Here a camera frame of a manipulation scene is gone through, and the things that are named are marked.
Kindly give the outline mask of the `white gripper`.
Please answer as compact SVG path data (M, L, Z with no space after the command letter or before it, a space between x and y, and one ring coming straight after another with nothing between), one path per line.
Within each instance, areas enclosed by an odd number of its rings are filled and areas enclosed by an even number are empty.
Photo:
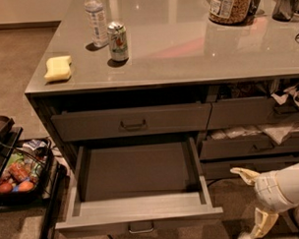
M266 210L255 208L255 226L250 233L252 239L262 239L273 228L277 222L278 212L284 212L290 209L290 202L283 196L280 187L276 181L276 171L263 172L259 174L256 171L243 168L231 168L232 174L238 174L243 181L253 186L258 200Z

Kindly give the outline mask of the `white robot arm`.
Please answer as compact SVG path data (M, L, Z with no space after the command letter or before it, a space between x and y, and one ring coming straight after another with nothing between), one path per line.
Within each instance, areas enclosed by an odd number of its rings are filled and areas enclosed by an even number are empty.
M299 163L285 169L257 173L234 167L243 181L254 187L260 208L255 208L255 226L250 233L241 232L237 239L262 239L273 228L279 214L299 206Z

